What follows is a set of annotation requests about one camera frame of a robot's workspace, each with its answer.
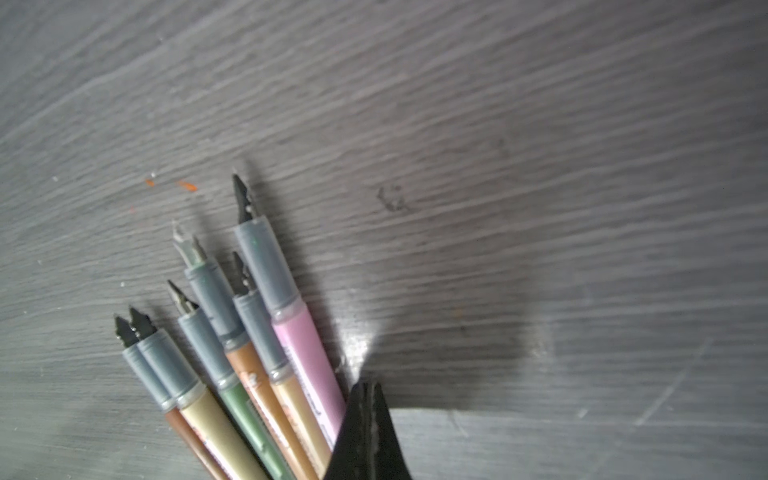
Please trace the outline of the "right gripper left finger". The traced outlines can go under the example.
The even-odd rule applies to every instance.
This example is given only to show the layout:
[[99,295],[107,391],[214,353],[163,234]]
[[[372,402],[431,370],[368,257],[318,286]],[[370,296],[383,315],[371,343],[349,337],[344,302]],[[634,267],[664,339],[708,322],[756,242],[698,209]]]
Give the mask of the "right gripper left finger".
[[369,477],[370,387],[369,381],[358,381],[350,391],[325,480],[363,480]]

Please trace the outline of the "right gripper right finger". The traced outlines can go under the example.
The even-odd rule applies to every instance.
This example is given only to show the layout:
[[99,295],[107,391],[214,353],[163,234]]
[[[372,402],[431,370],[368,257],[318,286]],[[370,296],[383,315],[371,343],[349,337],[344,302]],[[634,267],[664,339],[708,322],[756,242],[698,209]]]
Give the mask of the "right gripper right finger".
[[370,390],[370,478],[411,480],[380,384]]

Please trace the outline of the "tan pen ochre cap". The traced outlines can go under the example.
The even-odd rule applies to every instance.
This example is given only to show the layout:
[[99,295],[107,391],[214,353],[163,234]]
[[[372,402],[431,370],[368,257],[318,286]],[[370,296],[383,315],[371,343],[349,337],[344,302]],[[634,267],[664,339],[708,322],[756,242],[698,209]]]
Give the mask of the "tan pen ochre cap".
[[241,284],[233,297],[235,308],[265,367],[271,388],[315,470],[315,476],[322,479],[331,458],[329,443],[273,329],[271,316],[255,280],[237,252],[232,252],[232,258]]

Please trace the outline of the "pink pen purple cap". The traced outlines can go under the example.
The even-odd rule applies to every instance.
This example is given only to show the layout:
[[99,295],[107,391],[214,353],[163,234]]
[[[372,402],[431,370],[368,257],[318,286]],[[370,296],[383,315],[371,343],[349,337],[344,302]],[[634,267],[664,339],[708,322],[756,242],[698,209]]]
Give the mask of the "pink pen purple cap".
[[244,262],[326,441],[333,448],[346,409],[340,385],[268,218],[259,212],[240,176],[234,174],[232,182],[238,205],[234,232]]

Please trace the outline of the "cream pen brown cap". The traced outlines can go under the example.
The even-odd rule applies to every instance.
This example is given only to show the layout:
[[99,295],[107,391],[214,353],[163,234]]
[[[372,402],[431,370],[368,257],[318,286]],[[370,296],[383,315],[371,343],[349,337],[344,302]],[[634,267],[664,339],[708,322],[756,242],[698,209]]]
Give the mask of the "cream pen brown cap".
[[129,314],[143,359],[227,477],[266,479],[265,469],[167,331],[134,307],[129,308]]

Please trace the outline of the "green pen tan cap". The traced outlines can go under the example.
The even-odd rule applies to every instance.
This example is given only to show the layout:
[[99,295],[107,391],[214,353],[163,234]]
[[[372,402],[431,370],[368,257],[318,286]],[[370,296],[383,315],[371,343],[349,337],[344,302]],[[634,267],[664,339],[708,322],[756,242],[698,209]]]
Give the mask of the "green pen tan cap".
[[171,280],[168,291],[179,316],[177,323],[212,381],[226,412],[248,442],[271,479],[294,475],[257,413],[238,375],[227,360],[223,346],[203,309]]

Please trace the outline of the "brown pen green cap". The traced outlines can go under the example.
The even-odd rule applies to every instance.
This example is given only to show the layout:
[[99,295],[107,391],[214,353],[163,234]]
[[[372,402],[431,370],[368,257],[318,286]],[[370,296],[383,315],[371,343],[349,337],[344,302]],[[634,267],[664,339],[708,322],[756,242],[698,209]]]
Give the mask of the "brown pen green cap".
[[154,402],[163,413],[170,428],[192,451],[194,456],[213,479],[228,479],[228,476],[223,468],[219,465],[218,461],[204,446],[202,441],[198,438],[198,435],[193,431],[191,426],[181,415],[176,401],[162,384],[153,368],[143,357],[138,347],[138,335],[131,328],[129,322],[119,315],[114,316],[114,322],[116,337],[121,342],[123,347],[122,357],[131,368],[133,373],[137,376],[139,381],[152,396]]

